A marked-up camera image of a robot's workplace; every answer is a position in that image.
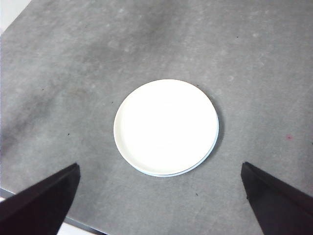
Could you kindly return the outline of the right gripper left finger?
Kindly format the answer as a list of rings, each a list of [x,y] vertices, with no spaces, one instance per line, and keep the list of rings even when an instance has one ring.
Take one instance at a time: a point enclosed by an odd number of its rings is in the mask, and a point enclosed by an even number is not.
[[[2,235],[56,235],[76,194],[74,163],[0,203]]]

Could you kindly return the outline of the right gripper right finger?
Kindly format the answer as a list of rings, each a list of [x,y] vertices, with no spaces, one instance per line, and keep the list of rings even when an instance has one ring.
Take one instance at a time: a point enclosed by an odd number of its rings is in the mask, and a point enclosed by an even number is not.
[[[311,235],[313,198],[269,173],[244,162],[246,197],[265,235]]]

